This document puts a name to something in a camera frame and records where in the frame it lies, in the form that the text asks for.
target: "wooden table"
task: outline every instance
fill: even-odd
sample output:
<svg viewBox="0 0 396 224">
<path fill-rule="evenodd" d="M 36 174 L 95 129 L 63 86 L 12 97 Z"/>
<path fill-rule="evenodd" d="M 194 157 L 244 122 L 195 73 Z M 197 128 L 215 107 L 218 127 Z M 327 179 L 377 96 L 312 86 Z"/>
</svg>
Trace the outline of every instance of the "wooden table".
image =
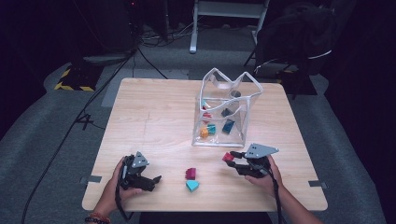
<svg viewBox="0 0 396 224">
<path fill-rule="evenodd" d="M 308 184 L 318 177 L 282 86 L 262 84 L 264 93 L 252 107 L 245 148 L 193 147 L 195 98 L 201 83 L 150 78 L 121 82 L 92 170 L 102 180 L 88 184 L 83 208 L 94 208 L 121 157 L 140 151 L 149 161 L 142 175 L 163 178 L 154 191 L 127 202 L 127 211 L 276 211 L 273 198 L 222 160 L 228 151 L 246 151 L 257 143 L 279 148 L 273 157 L 283 182 L 308 210 L 325 210 L 322 188 Z M 200 183 L 194 192 L 186 187 L 189 168 L 196 168 Z"/>
</svg>

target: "colored block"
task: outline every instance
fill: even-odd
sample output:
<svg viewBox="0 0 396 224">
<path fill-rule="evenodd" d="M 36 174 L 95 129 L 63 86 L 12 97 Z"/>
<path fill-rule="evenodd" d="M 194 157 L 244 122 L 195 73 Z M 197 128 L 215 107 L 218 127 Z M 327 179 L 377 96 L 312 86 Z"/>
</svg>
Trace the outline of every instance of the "colored block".
<svg viewBox="0 0 396 224">
<path fill-rule="evenodd" d="M 230 133 L 231 128 L 233 127 L 233 124 L 235 123 L 235 121 L 231 120 L 231 119 L 227 119 L 227 121 L 225 121 L 224 127 L 222 129 L 222 131 L 224 133 Z"/>
<path fill-rule="evenodd" d="M 186 179 L 194 180 L 196 175 L 196 169 L 190 168 L 186 171 Z"/>
<path fill-rule="evenodd" d="M 201 128 L 200 135 L 202 138 L 206 138 L 209 136 L 209 131 L 206 127 Z"/>
<path fill-rule="evenodd" d="M 212 115 L 210 113 L 207 113 L 207 112 L 205 112 L 203 114 L 203 116 L 204 116 L 204 118 L 207 118 L 207 119 L 211 119 L 212 118 Z"/>
<path fill-rule="evenodd" d="M 195 191 L 199 187 L 199 182 L 196 180 L 187 180 L 186 182 L 187 188 L 190 190 L 190 192 Z"/>
<path fill-rule="evenodd" d="M 204 109 L 204 110 L 206 110 L 207 107 L 210 108 L 210 105 L 207 104 L 205 100 L 201 101 L 201 105 L 202 105 L 202 109 Z"/>
<path fill-rule="evenodd" d="M 223 116 L 223 117 L 227 117 L 227 116 L 229 116 L 229 115 L 231 115 L 232 114 L 232 112 L 231 112 L 231 110 L 229 110 L 228 108 L 225 108 L 222 112 L 221 112 L 221 115 Z"/>
<path fill-rule="evenodd" d="M 207 124 L 207 131 L 209 135 L 213 135 L 216 133 L 216 125 L 215 124 Z"/>
<path fill-rule="evenodd" d="M 240 91 L 231 91 L 230 95 L 235 97 L 235 98 L 238 98 L 238 97 L 241 96 L 241 92 Z"/>
<path fill-rule="evenodd" d="M 231 155 L 229 152 L 226 152 L 225 155 L 223 156 L 223 161 L 233 161 L 233 155 Z"/>
</svg>

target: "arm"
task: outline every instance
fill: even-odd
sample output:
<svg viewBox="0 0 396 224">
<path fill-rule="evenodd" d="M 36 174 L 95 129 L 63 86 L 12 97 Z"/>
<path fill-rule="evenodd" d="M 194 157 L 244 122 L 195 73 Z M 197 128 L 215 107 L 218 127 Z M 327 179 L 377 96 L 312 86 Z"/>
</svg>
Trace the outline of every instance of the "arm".
<svg viewBox="0 0 396 224">
<path fill-rule="evenodd" d="M 107 182 L 105 189 L 103 190 L 102 196 L 99 199 L 99 202 L 93 209 L 93 213 L 91 214 L 91 217 L 95 217 L 101 220 L 107 219 L 109 222 L 108 217 L 110 216 L 110 214 L 114 210 L 118 209 L 115 199 L 116 199 L 116 187 L 118 184 L 121 166 L 122 166 L 122 159 L 120 160 L 119 164 L 117 164 L 116 169 L 113 172 L 113 176 Z M 141 193 L 142 191 L 143 191 L 142 189 L 124 190 L 123 188 L 120 188 L 121 202 L 124 202 L 128 198 L 132 198 L 134 195 Z"/>
<path fill-rule="evenodd" d="M 274 173 L 274 177 L 279 185 L 279 198 L 282 204 L 283 210 L 289 215 L 292 223 L 322 223 L 317 217 L 309 212 L 283 185 L 282 176 L 271 156 L 268 156 L 268 160 L 271 163 L 271 169 Z M 250 183 L 260 186 L 264 192 L 275 197 L 274 185 L 271 176 L 267 175 L 263 178 L 255 178 L 253 176 L 245 176 L 245 179 Z"/>
</svg>

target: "chair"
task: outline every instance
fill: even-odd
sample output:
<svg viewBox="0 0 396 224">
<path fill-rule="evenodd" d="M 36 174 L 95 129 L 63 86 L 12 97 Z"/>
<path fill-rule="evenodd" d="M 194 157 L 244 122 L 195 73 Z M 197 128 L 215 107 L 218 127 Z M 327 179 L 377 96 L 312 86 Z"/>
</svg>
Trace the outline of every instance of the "chair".
<svg viewBox="0 0 396 224">
<path fill-rule="evenodd" d="M 296 65 L 294 100 L 304 80 L 319 73 L 332 51 L 334 30 L 334 16 L 329 8 L 307 2 L 291 4 L 281 17 L 260 29 L 256 48 L 244 66 L 255 55 L 256 77 L 262 75 L 261 68 L 268 63 L 285 63 L 286 68 Z"/>
<path fill-rule="evenodd" d="M 262 28 L 269 2 L 270 0 L 195 0 L 190 53 L 197 51 L 199 15 L 259 19 L 257 31 L 252 32 L 256 41 L 256 35 Z"/>
</svg>

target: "black chair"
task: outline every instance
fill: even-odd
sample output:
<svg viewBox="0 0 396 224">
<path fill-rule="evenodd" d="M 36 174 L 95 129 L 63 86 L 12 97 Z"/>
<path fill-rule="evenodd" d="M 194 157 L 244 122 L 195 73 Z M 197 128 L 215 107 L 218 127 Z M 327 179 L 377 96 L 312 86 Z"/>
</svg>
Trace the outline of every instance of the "black chair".
<svg viewBox="0 0 396 224">
<path fill-rule="evenodd" d="M 335 21 L 327 7 L 299 2 L 287 6 L 283 15 L 262 27 L 257 35 L 256 48 L 247 58 L 244 66 L 255 55 L 253 76 L 262 76 L 262 67 L 268 63 L 296 65 L 295 85 L 292 99 L 295 99 L 306 78 L 319 73 L 332 51 Z M 283 71 L 277 78 L 282 78 Z"/>
</svg>

